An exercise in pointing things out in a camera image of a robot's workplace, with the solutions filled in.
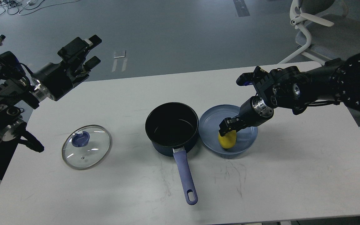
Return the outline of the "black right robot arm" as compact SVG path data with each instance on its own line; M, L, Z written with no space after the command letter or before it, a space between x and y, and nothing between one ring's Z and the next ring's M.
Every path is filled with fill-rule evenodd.
M256 95L240 107L238 115L223 119L218 131L221 137L260 126L273 117L275 108L288 108L298 115L308 107L343 103L360 111L360 53L306 72L296 66L269 72L257 66L253 72L241 74L236 84L253 85Z

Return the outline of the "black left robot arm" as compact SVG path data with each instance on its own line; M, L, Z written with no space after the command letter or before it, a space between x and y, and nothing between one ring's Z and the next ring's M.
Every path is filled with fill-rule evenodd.
M0 35L0 46L5 38ZM15 141L33 151L43 152L44 146L27 131L27 122L16 104L24 101L36 109L46 98L60 100L86 81L90 71L101 62L96 56L86 59L101 43L98 35L86 39L76 37L58 51L59 63L47 63L36 72L21 63L12 52L0 54L0 144Z

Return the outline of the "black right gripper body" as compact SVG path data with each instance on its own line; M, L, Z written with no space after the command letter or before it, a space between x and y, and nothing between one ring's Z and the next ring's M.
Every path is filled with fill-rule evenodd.
M252 96L239 109L236 128L258 127L274 116L274 109L266 106L263 99Z

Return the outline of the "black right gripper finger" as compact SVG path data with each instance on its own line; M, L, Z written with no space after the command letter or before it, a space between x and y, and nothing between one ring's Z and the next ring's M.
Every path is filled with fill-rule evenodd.
M230 132L230 127L228 125L228 122L221 122L219 124L219 135L221 137L224 137L229 132Z
M246 128L246 123L243 121L240 117L226 117L223 119L222 122L228 122L228 125L230 127L230 131L240 131Z

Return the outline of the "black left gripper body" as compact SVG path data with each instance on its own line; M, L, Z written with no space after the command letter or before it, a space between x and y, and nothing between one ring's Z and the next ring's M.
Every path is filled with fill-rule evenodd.
M47 95L53 101L59 101L74 88L74 73L77 66L60 63L47 63L32 74L32 79L46 89Z

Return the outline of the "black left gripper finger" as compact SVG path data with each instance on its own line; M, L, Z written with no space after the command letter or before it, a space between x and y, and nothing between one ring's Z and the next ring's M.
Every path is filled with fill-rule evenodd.
M98 35L90 38L81 39L76 37L58 51L63 64L71 66L81 66L86 60L86 56L96 46L102 43L102 39Z
M76 70L73 72L73 83L82 83L89 78L91 70L101 63L101 60L97 56L93 56L91 59L86 61L84 64L81 63Z

